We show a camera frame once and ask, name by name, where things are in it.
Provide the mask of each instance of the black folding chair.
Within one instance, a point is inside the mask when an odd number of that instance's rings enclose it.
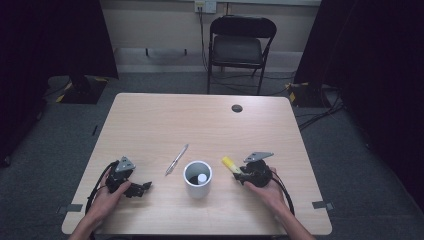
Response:
[[[262,69],[256,95],[261,91],[269,48],[277,32],[275,24],[263,17],[226,15],[215,19],[209,33],[208,89],[212,66]],[[262,51],[261,41],[268,39]]]

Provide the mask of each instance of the cup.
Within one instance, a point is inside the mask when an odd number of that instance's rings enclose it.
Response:
[[[203,161],[187,164],[183,172],[186,190],[190,197],[204,198],[211,189],[212,168]]]

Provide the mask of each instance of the wooden table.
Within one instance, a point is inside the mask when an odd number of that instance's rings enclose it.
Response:
[[[238,104],[243,111],[236,113]],[[165,170],[184,144],[189,148],[172,174]],[[142,198],[123,197],[103,223],[101,234],[279,235],[273,215],[241,186],[221,163],[238,166],[252,152],[273,152],[276,167],[293,200],[296,217],[315,235],[332,230],[290,103],[280,97],[122,93],[117,95],[72,204],[83,204],[103,169],[122,156],[137,168],[130,180],[152,181]],[[193,160],[213,170],[209,195],[191,199],[183,169]],[[84,211],[68,212],[62,230],[72,233]]]

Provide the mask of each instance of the white pen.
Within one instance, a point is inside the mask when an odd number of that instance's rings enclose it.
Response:
[[[181,152],[178,154],[178,156],[175,158],[174,161],[172,161],[171,166],[169,166],[168,169],[166,169],[166,173],[165,176],[170,174],[172,172],[172,170],[174,170],[175,165],[177,165],[178,160],[180,160],[181,156],[185,153],[185,151],[188,148],[188,144],[184,145],[183,149],[181,150]]]

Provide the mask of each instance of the wall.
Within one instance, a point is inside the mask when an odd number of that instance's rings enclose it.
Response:
[[[193,1],[104,0],[101,4],[115,48],[201,49],[201,27]],[[302,52],[318,11],[316,4],[229,3],[228,6],[227,9],[226,3],[217,3],[216,14],[203,15],[205,47],[210,23],[228,11],[271,19],[278,28],[271,50]]]

